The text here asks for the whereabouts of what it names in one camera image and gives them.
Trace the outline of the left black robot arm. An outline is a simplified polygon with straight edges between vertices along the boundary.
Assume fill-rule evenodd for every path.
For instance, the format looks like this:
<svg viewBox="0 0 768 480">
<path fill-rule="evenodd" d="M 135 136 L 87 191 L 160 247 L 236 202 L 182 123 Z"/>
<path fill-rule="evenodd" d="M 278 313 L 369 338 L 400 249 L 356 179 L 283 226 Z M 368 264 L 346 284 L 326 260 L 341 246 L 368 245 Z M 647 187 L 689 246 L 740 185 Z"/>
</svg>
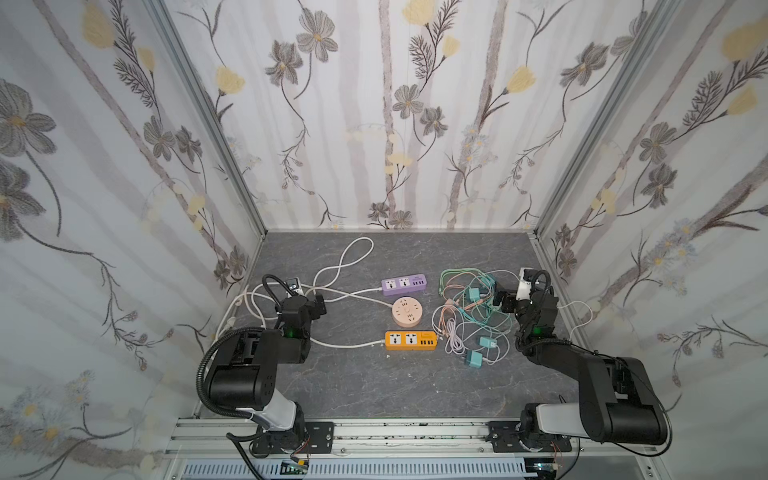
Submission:
<svg viewBox="0 0 768 480">
<path fill-rule="evenodd" d="M 195 378 L 198 399 L 207 410 L 256 426 L 250 435 L 226 435 L 244 458 L 249 457 L 247 449 L 261 457 L 275 450 L 295 454 L 308 449 L 310 433 L 303 410 L 278 391 L 277 371 L 280 365 L 307 360 L 312 323 L 327 313 L 322 295 L 301 294 L 272 274 L 263 280 L 287 293 L 279 299 L 269 285 L 264 287 L 276 302 L 276 324 L 223 333 L 205 352 Z"/>
</svg>

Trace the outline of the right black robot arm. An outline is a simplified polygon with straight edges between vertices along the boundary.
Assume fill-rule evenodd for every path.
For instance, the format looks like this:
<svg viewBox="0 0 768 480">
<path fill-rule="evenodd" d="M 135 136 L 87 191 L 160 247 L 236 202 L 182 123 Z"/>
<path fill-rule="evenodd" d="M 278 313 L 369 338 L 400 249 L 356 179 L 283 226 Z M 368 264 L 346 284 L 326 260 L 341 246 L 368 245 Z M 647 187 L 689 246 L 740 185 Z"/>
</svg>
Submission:
<svg viewBox="0 0 768 480">
<path fill-rule="evenodd" d="M 579 346 L 555 334 L 559 298 L 546 270 L 524 269 L 518 287 L 496 287 L 492 305 L 514 316 L 514 347 L 527 360 L 565 375 L 578 385 L 575 403 L 529 403 L 517 437 L 527 449 L 568 439 L 612 444 L 643 456 L 634 445 L 671 447 L 668 412 L 656 395 L 643 363 Z"/>
</svg>

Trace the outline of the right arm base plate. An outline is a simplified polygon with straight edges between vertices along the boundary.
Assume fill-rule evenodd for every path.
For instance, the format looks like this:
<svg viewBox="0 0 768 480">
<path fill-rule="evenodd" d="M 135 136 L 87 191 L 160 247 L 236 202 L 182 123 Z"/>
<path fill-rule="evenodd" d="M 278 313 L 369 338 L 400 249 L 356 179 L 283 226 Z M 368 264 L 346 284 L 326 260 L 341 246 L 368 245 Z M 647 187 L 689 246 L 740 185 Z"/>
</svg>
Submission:
<svg viewBox="0 0 768 480">
<path fill-rule="evenodd" d="M 573 447 L 568 438 L 561 435 L 525 430 L 520 422 L 490 421 L 485 440 L 494 453 L 570 453 Z"/>
</svg>

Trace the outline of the teal charger with white cable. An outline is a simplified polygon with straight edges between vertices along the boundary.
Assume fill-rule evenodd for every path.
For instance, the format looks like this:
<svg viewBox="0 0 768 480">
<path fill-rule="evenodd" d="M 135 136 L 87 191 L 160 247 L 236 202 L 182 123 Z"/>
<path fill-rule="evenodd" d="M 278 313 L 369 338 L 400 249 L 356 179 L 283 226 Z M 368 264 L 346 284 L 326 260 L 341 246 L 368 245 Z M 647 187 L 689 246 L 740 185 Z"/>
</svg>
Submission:
<svg viewBox="0 0 768 480">
<path fill-rule="evenodd" d="M 479 369 L 483 366 L 484 357 L 479 351 L 469 351 L 466 354 L 465 363 L 471 368 Z"/>
</svg>

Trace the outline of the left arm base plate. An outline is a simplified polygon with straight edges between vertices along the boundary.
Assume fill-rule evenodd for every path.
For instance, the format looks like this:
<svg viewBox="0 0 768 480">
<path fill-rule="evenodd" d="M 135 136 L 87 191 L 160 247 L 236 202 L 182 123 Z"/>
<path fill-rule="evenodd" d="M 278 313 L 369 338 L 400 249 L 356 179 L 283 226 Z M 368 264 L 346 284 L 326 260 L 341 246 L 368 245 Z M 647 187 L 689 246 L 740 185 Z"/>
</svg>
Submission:
<svg viewBox="0 0 768 480">
<path fill-rule="evenodd" d="M 296 424 L 292 430 L 262 434 L 249 446 L 256 458 L 271 454 L 316 455 L 330 454 L 334 442 L 335 424 L 330 421 L 309 421 Z"/>
</svg>

